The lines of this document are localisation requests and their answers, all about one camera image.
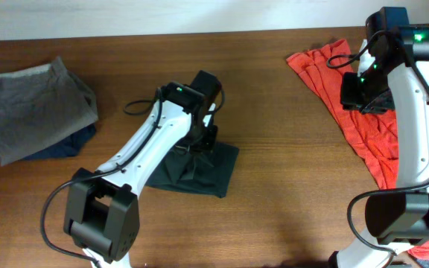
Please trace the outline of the dark green Nike t-shirt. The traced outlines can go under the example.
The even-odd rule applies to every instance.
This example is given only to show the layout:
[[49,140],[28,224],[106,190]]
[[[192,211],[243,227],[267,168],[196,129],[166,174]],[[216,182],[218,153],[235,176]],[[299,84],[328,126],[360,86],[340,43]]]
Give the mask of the dark green Nike t-shirt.
[[191,154],[171,149],[145,184],[165,191],[224,198],[238,154],[237,147],[220,142],[211,152]]

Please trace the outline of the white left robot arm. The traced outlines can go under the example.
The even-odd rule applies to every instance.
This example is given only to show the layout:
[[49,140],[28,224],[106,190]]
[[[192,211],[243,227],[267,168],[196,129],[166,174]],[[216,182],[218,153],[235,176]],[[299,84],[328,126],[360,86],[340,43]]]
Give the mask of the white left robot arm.
[[93,267],[129,267],[139,232],[139,195],[170,150],[204,153],[215,145],[219,82],[169,83],[158,88],[147,120],[95,172],[79,169],[68,188],[63,230]]

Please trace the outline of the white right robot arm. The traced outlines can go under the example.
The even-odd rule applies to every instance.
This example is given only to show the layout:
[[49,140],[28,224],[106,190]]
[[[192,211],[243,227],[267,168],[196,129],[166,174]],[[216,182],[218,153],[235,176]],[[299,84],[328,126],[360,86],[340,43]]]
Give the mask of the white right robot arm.
[[361,194],[366,228],[332,254],[331,267],[388,267],[429,241],[429,27],[366,26],[372,62],[343,76],[341,102],[362,113],[396,113],[399,166],[395,187]]

